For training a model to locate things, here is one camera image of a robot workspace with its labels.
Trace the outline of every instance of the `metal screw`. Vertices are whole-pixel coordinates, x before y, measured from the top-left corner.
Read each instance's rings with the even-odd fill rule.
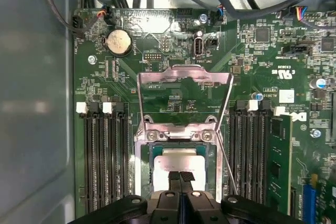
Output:
[[[94,56],[94,55],[90,55],[90,56],[88,57],[88,62],[89,62],[91,65],[96,64],[96,63],[97,63],[97,57]]]
[[[313,138],[319,138],[322,135],[322,132],[319,130],[313,129],[310,134]]]
[[[231,203],[237,203],[238,202],[238,200],[236,198],[234,198],[234,197],[228,198],[227,201],[229,201]]]
[[[205,132],[203,132],[203,134],[202,134],[202,139],[203,139],[204,141],[210,141],[210,140],[212,139],[212,134],[211,134],[211,132],[209,132],[209,131],[205,131]]]
[[[201,193],[197,192],[197,191],[194,191],[192,193],[192,196],[195,196],[195,197],[199,197],[201,195]]]
[[[201,22],[201,24],[205,24],[208,21],[208,15],[206,15],[205,13],[202,13],[198,17],[198,20],[199,20],[199,22]]]
[[[147,133],[147,139],[149,141],[153,141],[154,142],[154,141],[156,141],[158,139],[158,135],[157,135],[157,133],[155,131],[151,131],[151,132]]]

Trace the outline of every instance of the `capacitor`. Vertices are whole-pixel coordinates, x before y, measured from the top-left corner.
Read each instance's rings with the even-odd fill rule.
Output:
[[[104,40],[104,45],[116,56],[125,57],[132,50],[132,38],[122,29],[113,30]]]
[[[323,79],[323,78],[312,79],[309,83],[309,86],[312,89],[324,89],[326,87],[325,79]]]
[[[257,92],[255,92],[255,93],[253,93],[252,95],[251,95],[251,98],[253,99],[253,100],[257,100],[257,101],[262,101],[263,99],[264,99],[264,95],[263,94],[261,94],[261,93],[257,93]]]

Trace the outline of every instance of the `green circuit board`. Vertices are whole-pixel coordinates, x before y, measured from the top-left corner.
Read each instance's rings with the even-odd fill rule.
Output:
[[[98,11],[76,10],[76,21],[85,24]],[[204,24],[199,21],[201,14],[208,17]],[[306,13],[306,19],[318,25],[336,22],[333,13]],[[251,188],[258,187],[260,191],[264,191],[264,195],[257,200],[261,203],[268,202],[267,191],[271,190],[269,182],[260,178],[251,185],[249,181],[253,178],[244,176],[244,179],[247,179],[244,182],[239,173],[244,167],[245,172],[256,176],[260,173],[266,178],[270,166],[265,165],[264,168],[254,170],[248,160],[251,156],[251,162],[255,164],[263,160],[266,163],[267,155],[262,152],[253,159],[253,153],[243,153],[246,156],[243,164],[242,155],[235,156],[233,152],[235,137],[239,136],[240,141],[243,141],[244,136],[244,141],[249,141],[246,143],[253,147],[252,150],[256,150],[254,140],[258,136],[254,135],[254,132],[263,135],[264,142],[261,146],[265,144],[268,141],[266,135],[269,135],[271,128],[264,128],[264,123],[273,116],[274,108],[285,107],[285,113],[291,116],[287,116],[291,118],[291,122],[286,123],[292,124],[290,136],[286,135],[286,148],[290,149],[287,155],[290,158],[285,155],[283,158],[286,160],[280,161],[284,164],[290,162],[287,168],[290,169],[290,174],[286,176],[290,178],[290,183],[280,186],[286,187],[286,192],[290,188],[295,190],[295,197],[292,199],[294,202],[291,203],[295,206],[292,215],[302,219],[303,185],[309,183],[311,174],[328,178],[331,167],[336,163],[336,132],[333,131],[332,125],[335,117],[332,96],[336,92],[336,31],[314,30],[298,22],[295,15],[281,17],[279,14],[270,14],[257,20],[230,22],[224,17],[218,24],[216,13],[201,9],[113,9],[109,21],[112,22],[107,24],[103,18],[99,18],[84,37],[74,39],[75,106],[77,102],[85,102],[90,110],[90,105],[95,103],[101,109],[103,102],[111,102],[114,111],[122,112],[122,115],[118,114],[119,117],[116,118],[117,130],[118,127],[126,127],[127,131],[122,132],[122,135],[118,134],[113,149],[116,158],[109,163],[105,161],[106,157],[109,157],[109,145],[106,146],[103,142],[97,145],[86,143],[88,138],[94,141],[99,135],[104,135],[103,130],[94,127],[99,119],[91,122],[93,127],[88,131],[88,125],[83,122],[85,116],[75,114],[76,216],[80,217],[108,204],[110,200],[107,195],[110,191],[104,191],[104,197],[95,199],[95,204],[88,208],[86,190],[89,183],[94,184],[92,190],[95,194],[97,190],[103,191],[102,188],[108,187],[111,181],[108,179],[108,172],[104,170],[113,162],[117,163],[117,170],[111,171],[115,175],[115,182],[111,187],[118,191],[117,198],[134,193],[133,137],[140,123],[137,74],[163,72],[173,65],[195,64],[204,67],[208,72],[229,72],[234,76],[229,106],[222,123],[222,134],[230,162],[235,166],[233,170],[241,188],[240,192],[244,191],[247,197],[254,198],[251,195],[258,192]],[[116,29],[125,30],[132,38],[132,49],[123,57],[115,57],[104,45],[107,35]],[[204,50],[201,55],[196,56],[194,38],[198,31],[202,32]],[[95,58],[94,63],[88,62],[90,56]],[[315,80],[319,78],[326,81],[322,89],[314,87]],[[150,113],[155,122],[186,125],[204,122],[208,115],[217,116],[225,87],[215,83],[199,84],[182,79],[169,84],[150,83],[142,89],[144,112]],[[266,114],[244,111],[245,105],[243,108],[237,108],[237,101],[247,103],[252,100],[254,93],[263,94],[263,102],[269,102],[270,107],[267,108]],[[315,130],[318,130],[321,136],[312,137]],[[90,151],[96,152],[97,148],[101,150],[100,154],[90,155],[89,158],[93,160],[95,167],[103,165],[102,168],[91,172],[88,171],[90,162],[86,160],[86,154]],[[241,145],[236,148],[242,151]],[[211,157],[215,156],[215,150],[210,147],[208,151],[208,169],[211,170],[215,165],[211,160]],[[148,156],[148,148],[142,152],[143,156]],[[126,163],[123,163],[124,154],[127,156]],[[142,162],[141,170],[141,194],[148,197],[151,191],[150,162]],[[223,173],[225,195],[230,193],[232,188],[227,170],[224,169]],[[208,189],[214,193],[215,188],[211,183]]]

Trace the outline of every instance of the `ram slot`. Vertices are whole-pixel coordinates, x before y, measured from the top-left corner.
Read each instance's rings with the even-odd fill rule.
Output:
[[[108,136],[108,163],[110,202],[117,200],[117,114],[113,112],[109,121]]]
[[[92,118],[92,163],[93,163],[93,210],[97,210],[100,207],[99,204],[99,193],[100,193],[100,185],[99,185],[99,118],[94,115]]]
[[[247,130],[247,121],[248,118],[246,115],[243,115],[241,117],[242,120],[242,127],[241,127],[241,149],[240,149],[240,155],[241,155],[241,159],[240,159],[240,195],[243,197],[247,197],[247,184],[246,184],[246,167],[247,164],[246,162],[248,162],[248,160],[246,159],[246,152],[248,149],[247,144],[247,134],[246,134],[246,130]]]
[[[92,167],[92,119],[84,120],[84,169],[85,169],[85,212],[88,214],[93,211],[93,167]]]
[[[256,173],[256,196],[254,201],[257,203],[262,204],[263,203],[263,175],[264,175],[264,169],[263,169],[263,155],[264,155],[264,116],[262,114],[258,115],[257,117],[257,134],[255,138],[255,173]]]
[[[120,143],[120,193],[121,197],[128,195],[128,122],[125,112],[118,114],[118,129]]]
[[[240,140],[241,140],[241,116],[238,112],[231,111],[233,115],[230,116],[230,132],[229,132],[229,163],[232,169],[233,177],[240,191]],[[228,181],[229,193],[234,194],[232,182]]]
[[[266,164],[267,164],[267,159],[268,159],[268,155],[267,155],[267,151],[268,150],[268,139],[269,139],[269,128],[270,128],[270,111],[267,112],[263,112],[263,147],[262,147],[262,171],[261,171],[261,175],[262,175],[262,203],[266,202],[266,193],[267,193],[267,174],[266,174]]]

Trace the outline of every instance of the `expansion slot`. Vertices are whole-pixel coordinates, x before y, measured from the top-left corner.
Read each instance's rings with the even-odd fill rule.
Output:
[[[118,198],[122,198],[129,194],[129,176],[128,176],[128,110],[125,107],[125,104],[118,106],[116,111],[116,137],[117,142],[120,147],[120,158],[119,158],[119,178],[120,178],[120,189]]]

